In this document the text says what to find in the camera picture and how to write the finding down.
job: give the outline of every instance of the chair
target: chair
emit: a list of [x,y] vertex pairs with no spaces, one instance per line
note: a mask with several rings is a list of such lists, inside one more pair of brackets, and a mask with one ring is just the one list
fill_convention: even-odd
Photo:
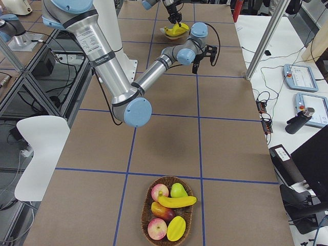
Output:
[[18,181],[15,197],[20,201],[42,201],[70,129],[66,120],[51,115],[22,119],[17,128],[34,155]]

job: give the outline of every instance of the wicker basket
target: wicker basket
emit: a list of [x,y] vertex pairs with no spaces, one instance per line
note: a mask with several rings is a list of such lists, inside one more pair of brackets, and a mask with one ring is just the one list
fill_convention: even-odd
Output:
[[166,236],[161,240],[154,240],[148,235],[148,230],[147,230],[148,229],[148,224],[152,219],[156,218],[152,214],[152,211],[151,211],[151,205],[154,201],[152,196],[151,196],[151,192],[152,192],[152,188],[155,185],[157,185],[158,183],[162,183],[162,184],[166,185],[169,188],[169,190],[171,189],[171,187],[174,183],[180,183],[180,184],[183,185],[184,189],[186,190],[186,192],[189,196],[193,195],[193,192],[190,189],[189,185],[187,183],[185,183],[183,180],[181,180],[177,177],[165,176],[165,177],[161,177],[161,178],[155,180],[151,184],[151,186],[149,187],[149,189],[147,191],[145,202],[143,204],[143,210],[142,210],[142,214],[141,214],[141,227],[142,227],[143,234],[145,235],[146,239],[152,245],[156,245],[156,246],[178,246],[178,245],[181,245],[183,243],[183,241],[186,239],[186,237],[188,236],[189,231],[190,231],[191,219],[192,219],[192,214],[193,214],[193,206],[188,206],[188,207],[179,208],[179,209],[173,209],[176,215],[181,216],[186,221],[185,233],[183,234],[183,236],[178,241],[171,242],[171,241],[168,240],[168,238]]

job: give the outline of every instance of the computer monitor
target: computer monitor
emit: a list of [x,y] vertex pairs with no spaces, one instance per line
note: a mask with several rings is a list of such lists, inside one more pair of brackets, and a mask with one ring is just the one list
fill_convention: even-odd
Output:
[[306,141],[292,154],[292,160],[316,197],[308,192],[280,187],[285,209],[301,234],[317,229],[328,211],[328,126]]
[[292,154],[300,173],[321,202],[328,202],[328,126]]

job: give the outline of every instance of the robot label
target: robot label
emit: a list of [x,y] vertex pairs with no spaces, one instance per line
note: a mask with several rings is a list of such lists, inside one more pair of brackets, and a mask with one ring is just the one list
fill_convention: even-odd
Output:
[[80,43],[86,55],[89,55],[96,50],[102,49],[97,35],[95,35],[91,29],[81,33],[80,35],[77,35],[76,39]]

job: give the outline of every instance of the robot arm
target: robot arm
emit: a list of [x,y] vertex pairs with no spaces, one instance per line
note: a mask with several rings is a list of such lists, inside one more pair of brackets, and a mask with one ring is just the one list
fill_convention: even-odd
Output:
[[98,23],[92,0],[43,0],[43,20],[48,26],[73,33],[102,81],[112,94],[113,113],[133,127],[143,126],[151,117],[150,103],[143,98],[151,85],[176,61],[183,65],[203,53],[207,26],[194,24],[183,45],[168,47],[135,82],[129,83]]
[[[160,0],[143,0],[142,5],[146,10],[151,9],[156,3],[158,3]],[[182,14],[179,13],[176,9],[176,6],[180,5],[182,3],[181,0],[163,0],[163,4],[166,7],[166,10],[168,11],[169,17],[168,20],[172,23],[178,23],[182,21]]]
[[8,42],[12,37],[18,46],[24,47],[31,43],[24,26],[14,14],[5,14],[0,18],[0,37]]

